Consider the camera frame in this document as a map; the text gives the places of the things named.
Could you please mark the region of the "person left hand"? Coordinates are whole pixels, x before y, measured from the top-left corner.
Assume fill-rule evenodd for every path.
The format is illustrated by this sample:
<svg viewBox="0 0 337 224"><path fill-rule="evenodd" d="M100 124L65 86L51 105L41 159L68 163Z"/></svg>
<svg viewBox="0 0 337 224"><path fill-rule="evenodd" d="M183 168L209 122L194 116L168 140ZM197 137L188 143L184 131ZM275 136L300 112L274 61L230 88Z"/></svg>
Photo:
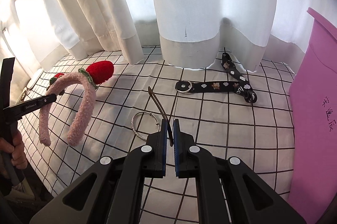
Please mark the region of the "person left hand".
<svg viewBox="0 0 337 224"><path fill-rule="evenodd" d="M25 155L25 145L22 141L21 132L17 129L13 134L13 143L8 143L1 137L1 152L12 155L11 164L19 170L27 168L27 158Z"/></svg>

